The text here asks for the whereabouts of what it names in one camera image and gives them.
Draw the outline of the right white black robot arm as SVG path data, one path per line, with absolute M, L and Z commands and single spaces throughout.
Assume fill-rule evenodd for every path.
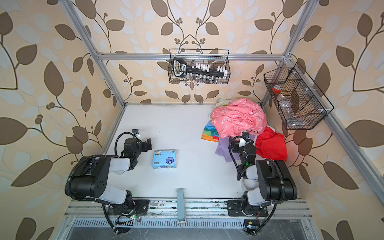
M 257 148 L 249 137 L 230 139 L 229 154 L 236 167 L 237 181 L 257 181 L 256 187 L 245 190 L 240 200 L 228 200 L 230 217 L 254 217 L 245 221 L 244 231 L 257 235 L 274 215 L 277 206 L 296 200 L 296 184 L 283 161 L 257 160 Z

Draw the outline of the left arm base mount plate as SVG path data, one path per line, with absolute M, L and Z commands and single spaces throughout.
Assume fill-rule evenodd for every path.
M 148 199 L 133 199 L 133 203 L 124 203 L 122 205 L 110 205 L 109 210 L 115 216 L 133 216 L 146 215 L 149 210 L 150 200 Z

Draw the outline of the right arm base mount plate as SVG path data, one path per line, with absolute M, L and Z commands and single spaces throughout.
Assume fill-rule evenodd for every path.
M 228 200 L 226 208 L 230 217 L 267 217 L 269 215 L 266 208 L 251 206 L 240 200 Z

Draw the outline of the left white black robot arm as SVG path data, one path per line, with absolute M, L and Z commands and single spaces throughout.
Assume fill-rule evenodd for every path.
M 149 200 L 135 201 L 132 192 L 119 189 L 108 182 L 109 174 L 132 171 L 141 153 L 152 149 L 152 140 L 128 138 L 120 154 L 82 157 L 71 170 L 65 193 L 72 200 L 99 203 L 107 224 L 115 234 L 124 226 L 141 222 L 148 212 Z

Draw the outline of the rainbow red white cloth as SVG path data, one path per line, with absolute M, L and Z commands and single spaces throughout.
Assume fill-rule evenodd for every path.
M 205 126 L 202 134 L 202 140 L 217 142 L 219 144 L 218 131 L 211 122 Z M 254 141 L 257 147 L 257 155 L 263 159 L 271 159 L 275 161 L 287 160 L 287 148 L 285 145 L 285 137 L 282 134 L 276 133 L 275 129 L 266 126 L 263 133 L 260 135 L 250 135 L 250 139 Z

